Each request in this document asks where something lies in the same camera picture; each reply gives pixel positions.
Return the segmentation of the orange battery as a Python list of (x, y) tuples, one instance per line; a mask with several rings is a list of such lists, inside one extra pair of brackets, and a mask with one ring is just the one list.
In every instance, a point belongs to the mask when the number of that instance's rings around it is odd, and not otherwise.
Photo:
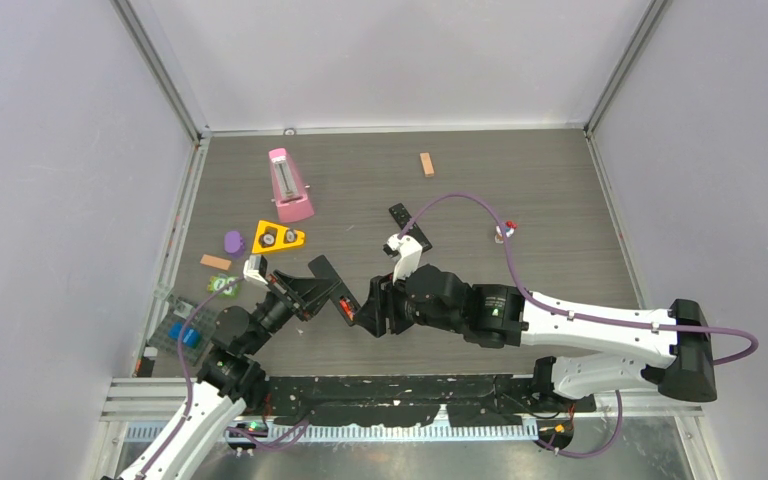
[(348, 319), (349, 322), (352, 322), (354, 317), (354, 311), (352, 309), (351, 303), (347, 299), (342, 298), (340, 300), (340, 306), (342, 311), (345, 314), (345, 317)]

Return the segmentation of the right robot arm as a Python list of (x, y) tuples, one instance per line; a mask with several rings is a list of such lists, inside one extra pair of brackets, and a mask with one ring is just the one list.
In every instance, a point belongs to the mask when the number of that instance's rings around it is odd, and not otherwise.
[(377, 276), (366, 302), (340, 303), (352, 322), (380, 337), (422, 325), (482, 348), (563, 346), (583, 357), (536, 361), (531, 397), (544, 410), (567, 400), (633, 388), (653, 388), (674, 400), (717, 398), (711, 340), (700, 306), (678, 299), (667, 309), (630, 310), (561, 301), (515, 287), (470, 285), (424, 265), (404, 279)]

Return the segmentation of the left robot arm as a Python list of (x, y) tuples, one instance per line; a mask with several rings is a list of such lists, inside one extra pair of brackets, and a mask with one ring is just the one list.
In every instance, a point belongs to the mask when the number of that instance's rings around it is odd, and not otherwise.
[(338, 278), (294, 277), (256, 267), (227, 287), (242, 282), (264, 288), (265, 297), (252, 312), (235, 307), (217, 316), (213, 347), (195, 376), (181, 361), (183, 403), (120, 479), (190, 479), (234, 418), (265, 405), (267, 375), (252, 356), (292, 318), (313, 319), (343, 286)]

